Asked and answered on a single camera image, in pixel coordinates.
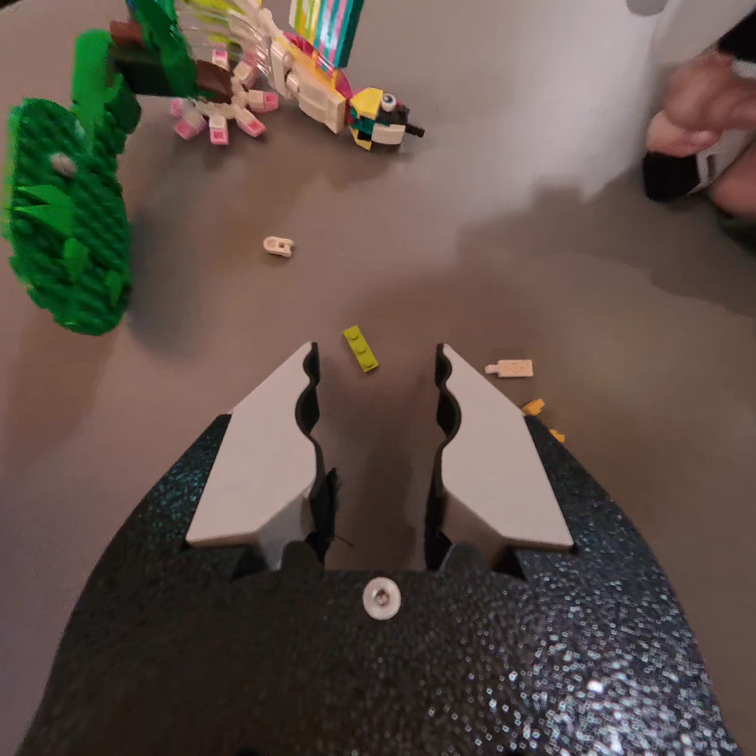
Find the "lime lego plate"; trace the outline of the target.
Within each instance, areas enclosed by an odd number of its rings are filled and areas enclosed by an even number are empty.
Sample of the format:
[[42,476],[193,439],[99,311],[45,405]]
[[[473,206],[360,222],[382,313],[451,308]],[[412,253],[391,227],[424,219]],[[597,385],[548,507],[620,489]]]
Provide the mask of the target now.
[[379,362],[373,354],[373,351],[368,345],[359,326],[350,326],[343,331],[343,335],[352,354],[354,354],[357,363],[364,373],[371,372],[378,368]]

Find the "green brown lego plant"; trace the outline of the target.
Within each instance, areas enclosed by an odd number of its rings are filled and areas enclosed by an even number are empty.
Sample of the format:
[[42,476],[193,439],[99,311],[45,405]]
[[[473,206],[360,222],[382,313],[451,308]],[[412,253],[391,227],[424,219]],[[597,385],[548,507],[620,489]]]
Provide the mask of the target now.
[[73,49],[71,111],[89,139],[130,135],[137,96],[230,104],[232,75],[191,51],[175,2],[126,2],[128,19],[88,30]]

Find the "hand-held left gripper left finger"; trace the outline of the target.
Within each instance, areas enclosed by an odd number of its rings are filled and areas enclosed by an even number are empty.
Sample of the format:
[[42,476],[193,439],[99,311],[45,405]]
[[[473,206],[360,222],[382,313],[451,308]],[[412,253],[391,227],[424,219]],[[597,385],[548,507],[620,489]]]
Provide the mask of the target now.
[[231,411],[186,533],[191,547],[247,547],[278,569],[303,541],[324,562],[335,537],[335,469],[313,429],[320,418],[316,342],[306,342]]

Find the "pink white lego flower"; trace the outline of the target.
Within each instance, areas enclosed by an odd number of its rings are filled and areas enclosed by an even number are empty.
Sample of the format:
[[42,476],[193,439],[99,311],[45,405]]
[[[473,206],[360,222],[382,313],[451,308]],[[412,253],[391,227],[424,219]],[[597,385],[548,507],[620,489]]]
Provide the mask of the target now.
[[212,145],[226,146],[232,123],[250,137],[265,134],[259,114],[277,110],[279,97],[256,88],[260,68],[255,53],[243,52],[232,61],[228,51],[215,48],[210,61],[198,61],[196,69],[198,97],[175,98],[170,104],[177,135],[188,141],[207,131]]

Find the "green lego baseplate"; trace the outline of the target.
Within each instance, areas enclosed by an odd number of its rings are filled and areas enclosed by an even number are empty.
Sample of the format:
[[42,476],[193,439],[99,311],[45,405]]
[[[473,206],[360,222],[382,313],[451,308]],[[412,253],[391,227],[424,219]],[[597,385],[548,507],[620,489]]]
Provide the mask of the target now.
[[107,334],[129,302],[131,228],[117,177],[127,136],[108,113],[89,135],[70,109],[46,99],[25,99],[8,115],[9,265],[31,301],[76,334]]

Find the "person's right hand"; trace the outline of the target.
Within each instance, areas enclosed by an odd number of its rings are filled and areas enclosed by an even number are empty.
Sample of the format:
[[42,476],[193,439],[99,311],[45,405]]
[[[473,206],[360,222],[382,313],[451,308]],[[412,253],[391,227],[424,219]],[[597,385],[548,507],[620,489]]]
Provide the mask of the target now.
[[703,193],[713,203],[723,176],[754,176],[755,182],[754,130],[754,62],[712,48],[683,63],[647,127],[646,196],[673,203]]

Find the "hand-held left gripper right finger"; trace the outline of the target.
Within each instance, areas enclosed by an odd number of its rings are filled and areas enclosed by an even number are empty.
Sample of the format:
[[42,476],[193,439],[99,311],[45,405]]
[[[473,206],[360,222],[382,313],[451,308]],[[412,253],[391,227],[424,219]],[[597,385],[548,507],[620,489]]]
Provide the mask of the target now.
[[523,412],[448,344],[436,347],[435,453],[425,514],[425,565],[439,570],[470,545],[493,571],[520,571],[516,550],[572,553]]

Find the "person's right forearm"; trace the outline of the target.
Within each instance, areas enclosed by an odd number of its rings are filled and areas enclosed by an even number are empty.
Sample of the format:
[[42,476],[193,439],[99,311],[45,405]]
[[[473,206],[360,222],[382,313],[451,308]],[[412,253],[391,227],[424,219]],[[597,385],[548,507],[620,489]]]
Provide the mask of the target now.
[[712,199],[723,231],[742,248],[755,254],[754,176],[723,176],[712,192]]

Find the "colourful lego bird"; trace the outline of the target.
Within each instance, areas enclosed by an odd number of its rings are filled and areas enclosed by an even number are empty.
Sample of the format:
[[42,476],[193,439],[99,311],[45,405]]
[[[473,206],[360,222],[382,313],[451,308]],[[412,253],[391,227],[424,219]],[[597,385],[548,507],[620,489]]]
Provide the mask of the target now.
[[262,1],[182,2],[178,22],[198,60],[215,48],[237,61],[259,58],[257,89],[268,89],[336,135],[348,131],[364,150],[398,150],[425,130],[384,89],[354,89],[345,75],[364,2],[291,1],[283,30]]

